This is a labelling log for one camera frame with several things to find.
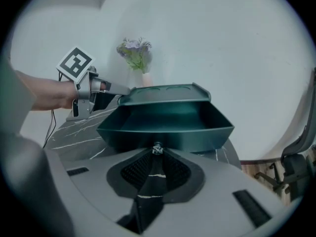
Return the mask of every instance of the marble tabletop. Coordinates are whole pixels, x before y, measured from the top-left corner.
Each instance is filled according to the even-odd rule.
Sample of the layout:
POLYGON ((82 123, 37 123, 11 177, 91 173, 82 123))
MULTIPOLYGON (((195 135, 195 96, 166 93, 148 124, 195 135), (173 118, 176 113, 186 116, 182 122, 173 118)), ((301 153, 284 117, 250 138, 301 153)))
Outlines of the marble tabletop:
MULTIPOLYGON (((96 128, 118 106, 116 96, 106 109, 93 112, 88 119, 65 122, 49 138, 46 149, 55 150, 61 161, 93 159, 118 154, 107 145, 96 128)), ((193 153, 201 157, 229 163, 241 169, 238 155, 228 139, 221 149, 193 153)))

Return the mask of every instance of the green container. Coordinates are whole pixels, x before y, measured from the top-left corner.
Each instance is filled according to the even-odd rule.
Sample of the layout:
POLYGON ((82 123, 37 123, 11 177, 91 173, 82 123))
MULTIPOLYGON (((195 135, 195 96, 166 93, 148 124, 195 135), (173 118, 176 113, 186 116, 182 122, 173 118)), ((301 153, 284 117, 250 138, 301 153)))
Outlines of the green container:
POLYGON ((134 88, 97 128, 112 147, 129 151, 163 147, 200 152, 221 148, 234 126, 197 84, 134 88))

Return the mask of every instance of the wooden floor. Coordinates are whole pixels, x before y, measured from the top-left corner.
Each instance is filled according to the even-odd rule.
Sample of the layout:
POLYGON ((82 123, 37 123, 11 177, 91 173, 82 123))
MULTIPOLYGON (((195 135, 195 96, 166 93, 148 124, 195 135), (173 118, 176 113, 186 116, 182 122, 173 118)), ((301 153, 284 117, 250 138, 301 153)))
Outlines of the wooden floor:
MULTIPOLYGON (((306 152, 302 153, 302 155, 304 155, 305 157, 310 156, 312 162, 314 162, 316 160, 316 150, 309 149, 306 152)), ((251 176, 252 178, 254 178, 254 175, 258 172, 265 173, 265 174, 269 175, 270 177, 274 178, 274 176, 275 176, 274 170, 269 168, 270 165, 272 164, 272 162, 268 162, 268 163, 255 163, 255 162, 256 161, 254 161, 254 164, 249 164, 249 162, 247 162, 247 164, 241 163, 242 164, 241 167, 242 167, 243 172, 246 173, 247 175, 251 176)), ((279 160, 275 160, 274 162, 276 164, 277 172, 282 180, 284 168, 281 165, 281 162, 279 160)), ((271 192, 273 192, 272 185, 269 184, 262 177, 259 177, 259 179, 255 179, 255 180, 257 180, 259 183, 261 183, 266 188, 268 188, 271 192)), ((285 188, 282 190, 280 199, 282 200, 283 204, 289 205, 290 204, 290 195, 285 194, 285 192, 284 192, 285 188)))

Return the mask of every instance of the black cable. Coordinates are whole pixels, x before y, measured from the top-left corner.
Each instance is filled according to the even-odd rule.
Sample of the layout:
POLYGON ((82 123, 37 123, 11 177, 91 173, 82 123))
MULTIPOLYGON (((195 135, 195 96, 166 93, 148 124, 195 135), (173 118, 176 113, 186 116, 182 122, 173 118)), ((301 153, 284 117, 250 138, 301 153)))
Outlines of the black cable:
MULTIPOLYGON (((61 81, 61 78, 63 77, 63 74, 61 72, 59 72, 59 75, 58 75, 58 81, 61 81)), ((55 113, 54 113, 54 110, 51 110, 51 119, 50 119, 50 125, 49 125, 49 128, 48 128, 48 131, 47 131, 47 134, 46 134, 46 137, 45 137, 45 141, 44 141, 44 145, 43 145, 43 148, 45 148, 50 136, 53 134, 55 128, 56 128, 56 118, 55 118, 55 113), (54 128, 53 130, 50 132, 51 130, 51 125, 53 124, 53 118, 54 118, 54 122, 55 122, 55 125, 54 125, 54 128)))

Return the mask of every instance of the wall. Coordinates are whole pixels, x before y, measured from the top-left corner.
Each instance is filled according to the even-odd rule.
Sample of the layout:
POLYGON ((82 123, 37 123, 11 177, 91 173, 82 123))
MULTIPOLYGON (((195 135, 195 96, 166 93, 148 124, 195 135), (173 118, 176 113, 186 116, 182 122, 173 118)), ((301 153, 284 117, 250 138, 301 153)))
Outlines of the wall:
MULTIPOLYGON (((152 43, 154 84, 194 81, 210 91, 236 127, 240 159, 280 156, 302 131, 316 50, 285 0, 105 0, 101 9, 38 0, 16 26, 12 64, 56 79, 56 64, 77 44, 101 76, 140 86, 116 54, 124 37, 152 43)), ((67 114, 56 111, 58 125, 67 114)), ((48 112, 31 112, 21 133, 42 143, 49 122, 48 112)))

